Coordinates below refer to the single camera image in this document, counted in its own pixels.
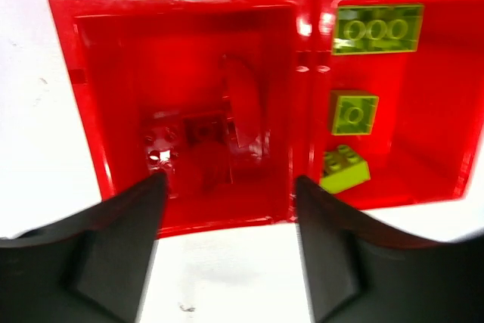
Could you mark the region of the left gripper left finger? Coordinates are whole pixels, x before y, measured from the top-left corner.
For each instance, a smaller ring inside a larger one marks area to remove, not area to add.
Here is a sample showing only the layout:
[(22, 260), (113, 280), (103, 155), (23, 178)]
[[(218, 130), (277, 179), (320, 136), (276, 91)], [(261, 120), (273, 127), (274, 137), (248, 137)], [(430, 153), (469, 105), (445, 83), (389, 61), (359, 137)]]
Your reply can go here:
[(134, 322), (168, 195), (153, 174), (109, 200), (1, 241), (3, 322)]

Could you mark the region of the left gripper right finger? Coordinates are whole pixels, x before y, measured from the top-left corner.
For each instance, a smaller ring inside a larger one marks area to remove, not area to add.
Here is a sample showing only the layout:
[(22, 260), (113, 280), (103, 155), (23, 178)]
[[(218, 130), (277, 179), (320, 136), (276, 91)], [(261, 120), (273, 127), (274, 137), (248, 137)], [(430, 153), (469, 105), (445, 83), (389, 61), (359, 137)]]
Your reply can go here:
[(481, 322), (483, 236), (438, 242), (295, 181), (306, 286), (316, 322)]

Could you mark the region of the green curved lego piece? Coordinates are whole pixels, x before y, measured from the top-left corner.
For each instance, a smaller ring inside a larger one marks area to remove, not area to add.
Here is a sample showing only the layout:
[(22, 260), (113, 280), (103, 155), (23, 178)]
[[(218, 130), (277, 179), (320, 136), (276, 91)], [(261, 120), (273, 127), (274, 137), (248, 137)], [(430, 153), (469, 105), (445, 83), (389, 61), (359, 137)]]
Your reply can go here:
[(371, 180), (368, 162), (347, 144), (325, 151), (319, 185), (330, 194), (338, 194)]

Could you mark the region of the small green lego piece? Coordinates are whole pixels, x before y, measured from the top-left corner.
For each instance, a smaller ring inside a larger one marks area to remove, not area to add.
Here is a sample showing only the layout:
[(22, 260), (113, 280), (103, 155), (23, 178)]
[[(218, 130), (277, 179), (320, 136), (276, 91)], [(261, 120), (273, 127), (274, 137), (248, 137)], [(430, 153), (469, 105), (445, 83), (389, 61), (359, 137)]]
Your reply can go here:
[(332, 135), (370, 135), (380, 98), (362, 90), (330, 92), (329, 130)]

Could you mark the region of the red curved lego brick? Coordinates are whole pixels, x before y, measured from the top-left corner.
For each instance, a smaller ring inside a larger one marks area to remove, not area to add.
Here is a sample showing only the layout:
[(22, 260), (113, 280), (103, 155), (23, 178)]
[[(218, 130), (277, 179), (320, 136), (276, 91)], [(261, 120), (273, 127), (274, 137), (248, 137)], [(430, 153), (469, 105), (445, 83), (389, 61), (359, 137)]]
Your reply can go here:
[(261, 151), (262, 106), (258, 75), (250, 63), (225, 54), (220, 63), (228, 138), (238, 149)]

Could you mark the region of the green lego brick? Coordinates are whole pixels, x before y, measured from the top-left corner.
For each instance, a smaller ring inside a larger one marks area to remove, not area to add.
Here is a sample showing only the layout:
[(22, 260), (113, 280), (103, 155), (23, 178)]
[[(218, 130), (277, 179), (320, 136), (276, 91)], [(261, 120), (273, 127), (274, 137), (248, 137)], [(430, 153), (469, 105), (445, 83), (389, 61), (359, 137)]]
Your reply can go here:
[(352, 5), (337, 9), (331, 53), (411, 53), (418, 47), (422, 4)]

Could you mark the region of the red four-compartment bin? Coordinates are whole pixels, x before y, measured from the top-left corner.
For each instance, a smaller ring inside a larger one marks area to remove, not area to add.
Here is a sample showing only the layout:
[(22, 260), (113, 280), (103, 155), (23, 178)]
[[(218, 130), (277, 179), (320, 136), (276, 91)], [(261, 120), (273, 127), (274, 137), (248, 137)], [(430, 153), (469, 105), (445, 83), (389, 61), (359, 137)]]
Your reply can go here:
[[(361, 210), (476, 188), (483, 153), (483, 0), (48, 0), (103, 198), (166, 174), (162, 236), (291, 222), (294, 181), (319, 184), (347, 144), (371, 180)], [(422, 4), (411, 53), (331, 53), (337, 9)], [(261, 151), (228, 138), (220, 63), (258, 75)], [(380, 100), (370, 135), (329, 130), (330, 92)]]

